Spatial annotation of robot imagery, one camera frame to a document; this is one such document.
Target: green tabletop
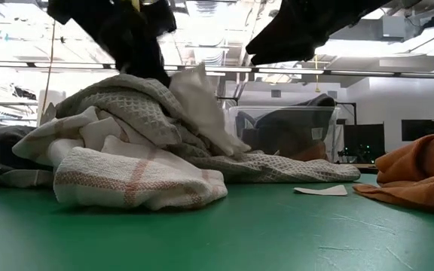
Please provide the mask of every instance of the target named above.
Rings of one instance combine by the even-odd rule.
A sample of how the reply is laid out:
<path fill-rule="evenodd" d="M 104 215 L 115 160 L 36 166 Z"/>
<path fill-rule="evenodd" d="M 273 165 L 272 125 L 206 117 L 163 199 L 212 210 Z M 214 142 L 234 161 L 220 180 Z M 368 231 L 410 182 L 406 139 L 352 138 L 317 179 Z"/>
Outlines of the green tabletop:
<path fill-rule="evenodd" d="M 360 181 L 374 183 L 374 175 Z M 47 190 L 0 188 L 0 271 L 434 271 L 434 215 L 294 186 L 228 185 L 194 212 L 69 209 Z"/>

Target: clear plastic bin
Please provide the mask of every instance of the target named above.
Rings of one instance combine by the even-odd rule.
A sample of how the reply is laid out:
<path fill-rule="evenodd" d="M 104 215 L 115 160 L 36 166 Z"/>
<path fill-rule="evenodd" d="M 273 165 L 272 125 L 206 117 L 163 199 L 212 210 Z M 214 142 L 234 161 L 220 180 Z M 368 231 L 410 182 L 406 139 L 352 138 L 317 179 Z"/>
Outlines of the clear plastic bin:
<path fill-rule="evenodd" d="M 320 106 L 236 106 L 226 112 L 226 130 L 254 151 L 333 162 L 338 112 Z"/>

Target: black monitor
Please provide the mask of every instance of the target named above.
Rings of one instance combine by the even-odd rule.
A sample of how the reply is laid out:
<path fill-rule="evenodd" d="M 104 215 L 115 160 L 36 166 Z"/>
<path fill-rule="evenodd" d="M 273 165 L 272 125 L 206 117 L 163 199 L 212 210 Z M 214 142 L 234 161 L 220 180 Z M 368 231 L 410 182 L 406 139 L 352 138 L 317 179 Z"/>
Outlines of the black monitor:
<path fill-rule="evenodd" d="M 404 142 L 412 142 L 434 134 L 434 120 L 401 120 L 401 137 Z"/>
<path fill-rule="evenodd" d="M 378 157 L 386 153 L 384 125 L 345 125 L 344 147 L 350 156 L 358 157 L 358 163 L 373 163 Z"/>

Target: pile of laundry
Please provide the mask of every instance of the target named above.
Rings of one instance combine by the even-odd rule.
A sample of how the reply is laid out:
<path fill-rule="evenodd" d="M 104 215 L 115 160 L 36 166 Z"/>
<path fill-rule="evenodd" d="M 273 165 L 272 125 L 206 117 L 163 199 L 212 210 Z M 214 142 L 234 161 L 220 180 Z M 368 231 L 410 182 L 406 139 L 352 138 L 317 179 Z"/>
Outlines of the pile of laundry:
<path fill-rule="evenodd" d="M 201 75 L 174 75 L 169 88 L 117 75 L 81 90 L 12 147 L 32 168 L 7 170 L 0 184 L 53 187 L 58 202 L 72 205 L 158 210 L 204 206 L 227 195 L 225 183 L 359 178 L 354 166 L 249 151 L 225 132 Z"/>

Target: orange towel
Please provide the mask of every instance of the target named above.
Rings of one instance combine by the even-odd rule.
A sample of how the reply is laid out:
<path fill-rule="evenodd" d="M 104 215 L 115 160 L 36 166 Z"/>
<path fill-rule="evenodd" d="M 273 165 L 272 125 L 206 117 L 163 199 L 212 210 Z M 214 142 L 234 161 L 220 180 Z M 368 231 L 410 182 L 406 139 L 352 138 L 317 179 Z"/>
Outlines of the orange towel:
<path fill-rule="evenodd" d="M 376 160 L 381 187 L 358 184 L 354 190 L 370 199 L 434 212 L 434 135 Z"/>

